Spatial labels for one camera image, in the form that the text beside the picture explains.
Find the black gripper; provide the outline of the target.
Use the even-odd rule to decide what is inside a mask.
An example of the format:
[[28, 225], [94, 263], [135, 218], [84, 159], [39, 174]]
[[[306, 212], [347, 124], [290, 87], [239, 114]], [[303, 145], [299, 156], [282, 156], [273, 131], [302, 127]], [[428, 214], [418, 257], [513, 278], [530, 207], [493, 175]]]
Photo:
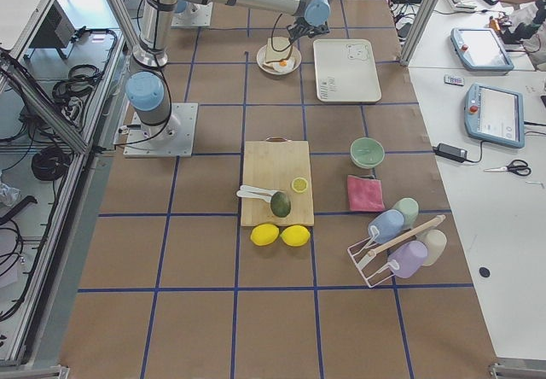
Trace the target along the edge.
[[291, 26], [287, 26], [289, 43], [294, 44], [299, 38], [304, 36], [308, 38], [317, 38], [329, 33], [327, 23], [319, 26], [309, 24], [304, 18], [296, 18]]

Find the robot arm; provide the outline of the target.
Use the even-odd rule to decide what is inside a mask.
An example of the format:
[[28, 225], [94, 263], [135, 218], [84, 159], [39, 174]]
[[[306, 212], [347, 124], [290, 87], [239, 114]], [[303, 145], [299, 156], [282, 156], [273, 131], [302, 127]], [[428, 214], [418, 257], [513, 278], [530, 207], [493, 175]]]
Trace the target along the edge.
[[142, 18], [137, 44], [131, 51], [131, 76], [125, 85], [125, 95], [140, 120], [137, 144], [151, 149], [165, 147], [178, 137], [174, 100], [167, 84], [165, 68], [169, 62], [167, 47], [196, 37], [199, 27], [175, 29], [174, 19], [188, 19], [192, 9], [203, 10], [210, 4], [245, 7], [291, 15], [294, 23], [288, 27], [289, 40], [302, 36], [315, 37], [328, 32], [332, 0], [142, 0]]

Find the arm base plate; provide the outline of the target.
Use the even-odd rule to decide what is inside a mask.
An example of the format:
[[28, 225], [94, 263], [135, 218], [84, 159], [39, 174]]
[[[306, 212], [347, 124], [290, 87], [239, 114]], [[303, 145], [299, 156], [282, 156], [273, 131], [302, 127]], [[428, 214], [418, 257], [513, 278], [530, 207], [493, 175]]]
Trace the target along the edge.
[[162, 126], [150, 128], [142, 125], [137, 113], [134, 113], [131, 123], [140, 127], [128, 131], [127, 139], [123, 140], [123, 143], [128, 143], [124, 146], [123, 155], [127, 158], [190, 157], [197, 115], [197, 103], [175, 102], [167, 127], [153, 137]]
[[178, 0], [172, 17], [173, 28], [209, 27], [211, 25], [213, 4], [189, 3]]

